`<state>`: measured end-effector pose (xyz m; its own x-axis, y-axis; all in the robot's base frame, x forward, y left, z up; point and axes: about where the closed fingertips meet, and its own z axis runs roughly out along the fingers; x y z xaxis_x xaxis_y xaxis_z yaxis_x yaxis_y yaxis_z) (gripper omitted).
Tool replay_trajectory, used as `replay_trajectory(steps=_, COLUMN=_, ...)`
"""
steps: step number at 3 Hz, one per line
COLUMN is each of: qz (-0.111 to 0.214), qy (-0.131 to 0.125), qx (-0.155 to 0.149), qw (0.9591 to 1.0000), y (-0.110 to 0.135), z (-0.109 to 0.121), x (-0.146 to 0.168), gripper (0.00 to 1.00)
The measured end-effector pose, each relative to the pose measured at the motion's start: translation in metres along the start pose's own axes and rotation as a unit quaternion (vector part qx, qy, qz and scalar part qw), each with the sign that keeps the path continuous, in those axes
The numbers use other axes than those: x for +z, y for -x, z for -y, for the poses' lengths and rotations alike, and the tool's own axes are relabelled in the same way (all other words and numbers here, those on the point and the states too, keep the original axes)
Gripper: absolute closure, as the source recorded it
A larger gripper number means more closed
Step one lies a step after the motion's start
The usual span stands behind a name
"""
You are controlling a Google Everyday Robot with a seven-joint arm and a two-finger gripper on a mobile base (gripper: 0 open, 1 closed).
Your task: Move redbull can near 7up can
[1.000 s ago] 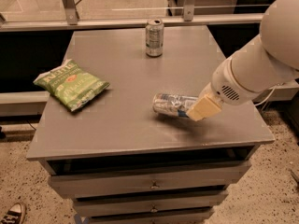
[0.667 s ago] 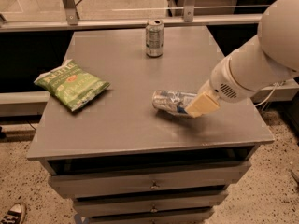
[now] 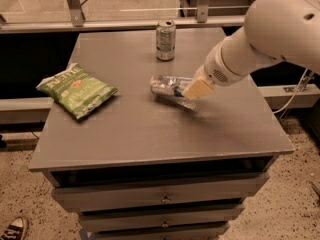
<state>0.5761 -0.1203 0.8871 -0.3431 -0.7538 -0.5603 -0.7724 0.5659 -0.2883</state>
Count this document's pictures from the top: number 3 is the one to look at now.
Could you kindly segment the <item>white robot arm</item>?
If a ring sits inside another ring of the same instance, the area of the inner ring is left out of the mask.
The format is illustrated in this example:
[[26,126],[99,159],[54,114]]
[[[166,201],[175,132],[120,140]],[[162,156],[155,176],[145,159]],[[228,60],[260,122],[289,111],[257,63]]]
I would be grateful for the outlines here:
[[206,56],[182,95],[190,100],[281,62],[320,73],[320,0],[256,0],[244,24]]

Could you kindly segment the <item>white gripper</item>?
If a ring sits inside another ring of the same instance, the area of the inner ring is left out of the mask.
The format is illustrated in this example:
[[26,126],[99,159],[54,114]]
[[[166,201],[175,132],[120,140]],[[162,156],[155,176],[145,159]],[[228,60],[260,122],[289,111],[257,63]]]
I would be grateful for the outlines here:
[[254,52],[245,38],[227,37],[206,56],[204,64],[183,90],[182,95],[194,100],[213,92],[213,85],[230,86],[254,70]]

